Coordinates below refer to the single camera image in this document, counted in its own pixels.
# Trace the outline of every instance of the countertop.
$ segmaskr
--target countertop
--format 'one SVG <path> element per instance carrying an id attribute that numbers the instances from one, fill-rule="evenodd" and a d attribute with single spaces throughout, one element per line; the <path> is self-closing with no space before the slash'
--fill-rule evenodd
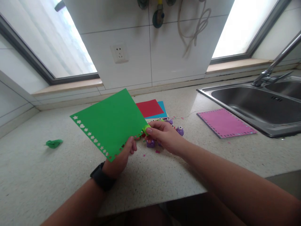
<path id="1" fill-rule="evenodd" d="M 262 177 L 300 170 L 300 134 L 285 139 L 271 139 L 261 133 L 219 139 L 196 115 L 221 108 L 198 93 L 197 88 L 248 80 L 252 78 L 143 94 L 133 99 L 137 103 L 164 101 L 168 114 L 176 117 L 174 125 L 184 127 L 187 140 Z M 42 111 L 0 140 L 0 225 L 42 223 L 105 160 L 69 118 L 90 105 Z M 44 146 L 55 139 L 64 140 L 57 149 Z M 137 147 L 100 216 L 206 192 L 180 158 L 158 146 L 146 148 L 142 140 Z"/>

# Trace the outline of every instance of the cable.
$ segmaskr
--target cable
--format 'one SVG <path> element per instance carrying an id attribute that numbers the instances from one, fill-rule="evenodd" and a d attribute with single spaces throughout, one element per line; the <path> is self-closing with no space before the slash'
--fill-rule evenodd
<path id="1" fill-rule="evenodd" d="M 179 31 L 180 38 L 182 39 L 183 43 L 187 46 L 186 51 L 184 52 L 182 57 L 184 57 L 186 55 L 186 53 L 188 52 L 188 50 L 190 49 L 190 46 L 191 46 L 191 43 L 192 43 L 193 40 L 194 40 L 194 46 L 197 46 L 197 36 L 198 36 L 198 34 L 201 33 L 206 28 L 206 26 L 208 25 L 208 19 L 209 19 L 210 14 L 211 14 L 211 8 L 208 8 L 208 9 L 205 10 L 206 0 L 199 0 L 199 1 L 204 2 L 204 7 L 203 7 L 201 17 L 198 20 L 198 24 L 197 24 L 197 27 L 195 29 L 195 33 L 192 36 L 185 36 L 185 35 L 183 35 L 183 33 L 181 31 L 181 28 L 180 28 L 180 14 L 181 14 L 181 9 L 182 9 L 182 4 L 183 4 L 183 0 L 180 0 L 180 6 L 179 6 L 179 11 L 178 11 L 178 31 Z M 209 12 L 207 18 L 205 18 L 205 20 L 201 21 L 202 17 L 204 16 L 204 14 L 207 11 Z M 184 38 L 191 38 L 188 45 L 186 44 Z"/>

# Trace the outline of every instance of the hand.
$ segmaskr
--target hand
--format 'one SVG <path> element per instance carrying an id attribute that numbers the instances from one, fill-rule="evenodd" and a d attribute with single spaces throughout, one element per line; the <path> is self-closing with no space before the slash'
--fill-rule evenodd
<path id="1" fill-rule="evenodd" d="M 108 177 L 117 179 L 126 167 L 129 154 L 134 154 L 134 151 L 137 151 L 136 141 L 134 140 L 134 137 L 130 137 L 122 152 L 114 159 L 113 162 L 110 162 L 108 159 L 105 161 L 102 171 Z"/>
<path id="2" fill-rule="evenodd" d="M 152 121 L 149 123 L 152 128 L 147 128 L 149 136 L 145 140 L 150 143 L 151 139 L 157 140 L 171 154 L 179 156 L 185 151 L 186 141 L 168 122 Z"/>

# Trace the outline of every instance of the faucet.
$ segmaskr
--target faucet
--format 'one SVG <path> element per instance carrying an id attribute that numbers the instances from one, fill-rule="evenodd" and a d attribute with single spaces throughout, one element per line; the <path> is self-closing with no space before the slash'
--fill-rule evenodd
<path id="1" fill-rule="evenodd" d="M 258 78 L 251 84 L 252 86 L 260 87 L 262 83 L 275 83 L 276 81 L 287 77 L 290 73 L 289 72 L 282 76 L 274 76 L 271 77 L 273 69 L 301 42 L 301 31 L 296 35 L 295 39 L 292 40 L 288 46 L 276 57 L 274 62 L 269 66 L 268 69 L 263 71 Z"/>

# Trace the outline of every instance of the black watch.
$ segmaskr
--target black watch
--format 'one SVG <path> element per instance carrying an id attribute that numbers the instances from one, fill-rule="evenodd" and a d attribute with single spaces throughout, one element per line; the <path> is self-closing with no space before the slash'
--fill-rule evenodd
<path id="1" fill-rule="evenodd" d="M 93 172 L 90 174 L 90 177 L 93 178 L 96 184 L 104 191 L 109 191 L 113 187 L 116 180 L 105 175 L 105 173 L 102 171 L 103 166 L 104 162 L 99 164 L 98 167 L 93 170 Z"/>

